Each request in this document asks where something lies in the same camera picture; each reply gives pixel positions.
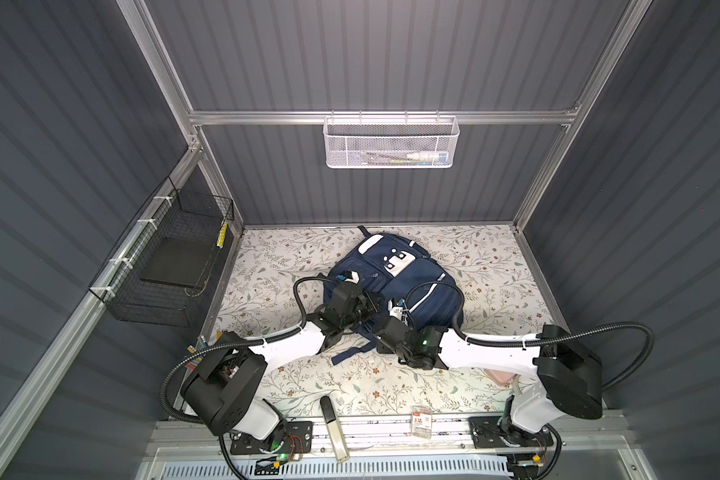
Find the navy blue student backpack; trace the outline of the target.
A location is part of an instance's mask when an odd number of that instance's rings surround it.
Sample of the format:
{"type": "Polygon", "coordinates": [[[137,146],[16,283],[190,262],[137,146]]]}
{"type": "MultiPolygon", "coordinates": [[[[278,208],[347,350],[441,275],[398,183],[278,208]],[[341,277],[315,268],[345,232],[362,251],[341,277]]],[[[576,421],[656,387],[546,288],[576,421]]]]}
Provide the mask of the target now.
{"type": "Polygon", "coordinates": [[[427,326],[456,329],[462,325],[463,292],[427,250],[395,234],[371,234],[365,227],[360,230],[364,241],[325,278],[322,304],[330,299],[339,281],[349,281],[376,295],[379,313],[351,330],[365,337],[368,343],[334,356],[333,364],[373,349],[381,354],[394,354],[379,345],[374,335],[376,325],[387,317],[396,317],[416,330],[427,326]]]}

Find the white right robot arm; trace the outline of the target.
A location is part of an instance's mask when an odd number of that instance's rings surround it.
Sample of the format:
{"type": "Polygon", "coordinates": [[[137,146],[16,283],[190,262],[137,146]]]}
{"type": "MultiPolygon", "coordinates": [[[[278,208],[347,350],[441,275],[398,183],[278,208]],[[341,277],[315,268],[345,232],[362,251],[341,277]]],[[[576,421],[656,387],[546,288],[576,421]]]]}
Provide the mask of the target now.
{"type": "Polygon", "coordinates": [[[475,368],[512,373],[530,380],[529,387],[508,399],[500,423],[506,433],[535,434],[562,416],[601,418],[602,394],[635,373],[647,361],[655,344],[652,329],[638,322],[607,323],[580,333],[546,325],[538,334],[523,336],[468,334],[459,324],[465,303],[461,289],[441,281],[428,281],[410,292],[430,286],[450,289],[458,299],[448,328],[415,329],[411,323],[389,315],[374,327],[375,337],[412,369],[475,368]],[[601,359],[582,341],[620,330],[638,331],[644,335],[644,342],[636,358],[605,381],[601,359]]]}

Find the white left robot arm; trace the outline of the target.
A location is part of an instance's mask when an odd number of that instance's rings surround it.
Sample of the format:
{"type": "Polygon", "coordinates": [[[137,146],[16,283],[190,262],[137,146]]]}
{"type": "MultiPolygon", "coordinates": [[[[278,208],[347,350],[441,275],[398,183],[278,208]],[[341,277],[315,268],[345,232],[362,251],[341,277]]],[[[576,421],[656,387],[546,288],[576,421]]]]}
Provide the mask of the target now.
{"type": "Polygon", "coordinates": [[[223,334],[214,344],[190,353],[165,375],[158,390],[165,413],[201,424],[217,437],[231,431],[259,440],[284,430],[281,413],[256,393],[269,372],[317,356],[345,332],[382,312],[383,297],[358,283],[325,276],[303,277],[292,292],[299,311],[296,326],[264,337],[223,334]],[[332,287],[329,302],[309,313],[300,296],[304,283],[332,287]]]}

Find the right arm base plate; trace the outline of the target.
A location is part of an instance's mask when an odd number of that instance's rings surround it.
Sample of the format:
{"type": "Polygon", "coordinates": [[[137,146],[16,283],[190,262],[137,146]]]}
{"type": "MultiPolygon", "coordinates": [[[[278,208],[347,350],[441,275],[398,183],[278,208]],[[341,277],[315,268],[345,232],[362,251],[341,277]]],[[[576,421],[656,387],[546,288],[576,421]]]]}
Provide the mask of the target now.
{"type": "Polygon", "coordinates": [[[504,447],[546,449],[554,445],[554,438],[547,427],[543,427],[538,433],[529,433],[515,427],[505,431],[502,427],[502,417],[497,415],[469,417],[468,425],[473,445],[478,449],[504,447]]]}

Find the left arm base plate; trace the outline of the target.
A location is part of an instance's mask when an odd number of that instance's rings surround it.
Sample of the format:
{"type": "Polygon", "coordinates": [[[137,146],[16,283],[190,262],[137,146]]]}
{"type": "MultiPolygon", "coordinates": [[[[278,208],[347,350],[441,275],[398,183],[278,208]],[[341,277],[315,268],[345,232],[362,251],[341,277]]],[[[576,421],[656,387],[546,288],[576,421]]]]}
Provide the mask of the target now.
{"type": "Polygon", "coordinates": [[[233,432],[226,437],[232,455],[279,455],[306,454],[311,452],[314,438],[314,423],[311,421],[286,420],[282,427],[264,440],[252,435],[233,432]]]}

